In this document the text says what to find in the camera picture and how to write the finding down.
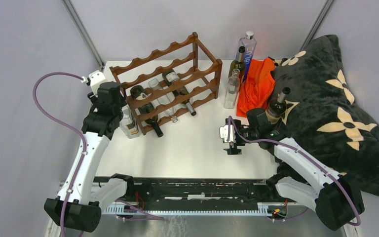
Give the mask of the clear square bottle black cap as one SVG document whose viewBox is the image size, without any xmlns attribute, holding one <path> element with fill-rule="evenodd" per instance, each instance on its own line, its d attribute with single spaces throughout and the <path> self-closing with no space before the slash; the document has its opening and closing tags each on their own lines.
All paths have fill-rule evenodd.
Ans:
<svg viewBox="0 0 379 237">
<path fill-rule="evenodd" d="M 120 128 L 124 132 L 127 138 L 134 139 L 141 135 L 138 125 L 131 113 L 129 106 L 122 108 L 123 118 L 120 121 Z"/>
</svg>

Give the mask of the dark wine bottle silver neck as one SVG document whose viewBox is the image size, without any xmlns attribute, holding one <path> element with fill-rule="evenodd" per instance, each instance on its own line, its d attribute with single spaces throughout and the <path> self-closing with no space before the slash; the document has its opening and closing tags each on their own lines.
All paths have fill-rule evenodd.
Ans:
<svg viewBox="0 0 379 237">
<path fill-rule="evenodd" d="M 232 75 L 232 72 L 234 69 L 239 70 L 239 79 L 242 81 L 245 75 L 246 71 L 246 63 L 244 62 L 244 55 L 245 55 L 246 48 L 244 46 L 240 46 L 238 48 L 238 52 L 236 54 L 236 58 L 231 62 L 229 67 L 229 73 L 228 76 L 230 77 Z"/>
</svg>

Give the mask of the blue square glass bottle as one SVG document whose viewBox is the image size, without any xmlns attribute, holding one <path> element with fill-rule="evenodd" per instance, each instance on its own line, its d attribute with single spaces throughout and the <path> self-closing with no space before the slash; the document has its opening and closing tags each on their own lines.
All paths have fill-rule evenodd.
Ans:
<svg viewBox="0 0 379 237">
<path fill-rule="evenodd" d="M 245 81 L 248 77 L 248 71 L 253 59 L 256 44 L 257 44 L 257 41 L 254 38 L 253 31 L 247 31 L 245 34 L 245 37 L 242 37 L 239 39 L 238 46 L 245 47 L 245 54 L 243 57 L 243 61 L 245 62 L 246 68 L 245 68 L 245 73 L 244 73 L 242 81 Z"/>
</svg>

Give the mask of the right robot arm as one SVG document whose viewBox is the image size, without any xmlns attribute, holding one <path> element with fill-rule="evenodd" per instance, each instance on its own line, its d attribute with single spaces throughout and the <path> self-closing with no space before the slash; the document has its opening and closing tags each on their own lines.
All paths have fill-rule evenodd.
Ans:
<svg viewBox="0 0 379 237">
<path fill-rule="evenodd" d="M 258 144 L 283 164 L 299 174 L 305 182 L 295 180 L 289 171 L 278 172 L 266 181 L 265 195 L 271 201 L 294 200 L 314 211 L 330 230 L 349 224 L 360 226 L 365 210 L 362 195 L 349 175 L 327 167 L 303 149 L 282 127 L 268 121 L 264 109 L 247 113 L 248 125 L 228 117 L 219 128 L 228 155 L 241 154 L 240 146 Z"/>
</svg>

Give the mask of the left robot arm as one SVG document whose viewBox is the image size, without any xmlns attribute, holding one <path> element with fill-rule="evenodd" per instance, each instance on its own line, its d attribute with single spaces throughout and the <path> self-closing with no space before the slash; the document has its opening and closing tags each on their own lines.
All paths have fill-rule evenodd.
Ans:
<svg viewBox="0 0 379 237">
<path fill-rule="evenodd" d="M 115 174 L 107 184 L 92 192 L 92 184 L 102 155 L 123 118 L 126 105 L 120 84 L 104 82 L 97 90 L 96 111 L 90 112 L 79 132 L 81 142 L 68 177 L 55 198 L 48 198 L 44 211 L 61 228 L 91 233 L 103 210 L 117 198 L 130 201 L 135 196 L 132 177 Z"/>
</svg>

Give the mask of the dark green wine bottle labelled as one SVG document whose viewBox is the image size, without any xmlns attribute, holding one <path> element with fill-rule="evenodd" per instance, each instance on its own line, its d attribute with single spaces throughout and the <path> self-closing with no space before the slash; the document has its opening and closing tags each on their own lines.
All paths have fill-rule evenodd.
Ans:
<svg viewBox="0 0 379 237">
<path fill-rule="evenodd" d="M 132 87 L 130 89 L 130 94 L 133 100 L 144 100 L 148 97 L 144 88 L 141 85 L 136 85 Z M 140 114 L 149 114 L 153 112 L 154 109 L 155 107 L 151 102 L 148 102 L 138 108 Z M 162 137 L 164 135 L 158 124 L 158 115 L 146 119 L 145 122 L 154 129 L 158 137 Z"/>
</svg>

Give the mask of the small clear glass bottle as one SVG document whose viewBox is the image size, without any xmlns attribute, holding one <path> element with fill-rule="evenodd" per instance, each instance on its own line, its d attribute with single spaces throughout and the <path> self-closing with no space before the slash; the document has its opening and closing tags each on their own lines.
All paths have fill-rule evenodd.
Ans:
<svg viewBox="0 0 379 237">
<path fill-rule="evenodd" d="M 227 80 L 227 90 L 225 93 L 224 108 L 233 109 L 236 103 L 237 94 L 240 88 L 240 70 L 233 69 Z"/>
</svg>

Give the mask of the tall clear glass bottle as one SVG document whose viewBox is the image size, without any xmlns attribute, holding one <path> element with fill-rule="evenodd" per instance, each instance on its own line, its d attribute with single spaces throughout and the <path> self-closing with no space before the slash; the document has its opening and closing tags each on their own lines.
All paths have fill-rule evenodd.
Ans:
<svg viewBox="0 0 379 237">
<path fill-rule="evenodd" d="M 149 87 L 152 89 L 152 90 L 163 90 L 162 86 L 160 85 L 160 82 L 158 79 L 154 78 L 152 80 L 149 81 Z M 171 100 L 169 99 L 169 97 L 165 94 L 159 98 L 157 98 L 157 102 L 159 103 L 159 105 L 167 105 L 169 103 L 171 103 Z M 175 109 L 174 107 L 171 107 L 169 109 L 166 109 L 164 111 L 164 113 L 170 117 L 171 121 L 173 123 L 177 122 L 178 121 L 178 118 L 177 116 L 175 115 Z"/>
</svg>

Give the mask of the dark wine bottle brown label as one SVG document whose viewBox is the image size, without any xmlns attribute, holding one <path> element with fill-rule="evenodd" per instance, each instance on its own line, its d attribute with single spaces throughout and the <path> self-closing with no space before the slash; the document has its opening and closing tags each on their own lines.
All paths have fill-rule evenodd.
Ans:
<svg viewBox="0 0 379 237">
<path fill-rule="evenodd" d="M 291 89 L 284 87 L 278 97 L 271 99 L 266 110 L 265 115 L 271 124 L 277 124 L 281 116 L 287 109 L 286 99 L 290 94 Z"/>
</svg>

